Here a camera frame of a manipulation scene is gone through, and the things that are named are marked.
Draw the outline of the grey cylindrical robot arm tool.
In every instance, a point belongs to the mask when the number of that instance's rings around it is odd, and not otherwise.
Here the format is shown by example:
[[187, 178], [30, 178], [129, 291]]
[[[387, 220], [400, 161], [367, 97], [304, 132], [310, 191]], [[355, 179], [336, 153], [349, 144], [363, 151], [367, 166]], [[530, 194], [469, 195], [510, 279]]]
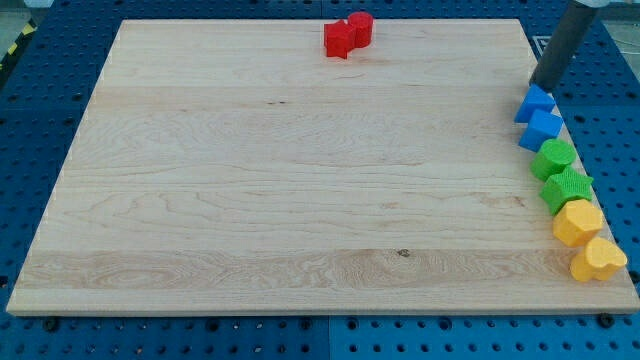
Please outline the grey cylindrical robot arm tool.
[[530, 79], [545, 92], [552, 92], [569, 67], [599, 10], [610, 0], [569, 0], [564, 14], [547, 43]]

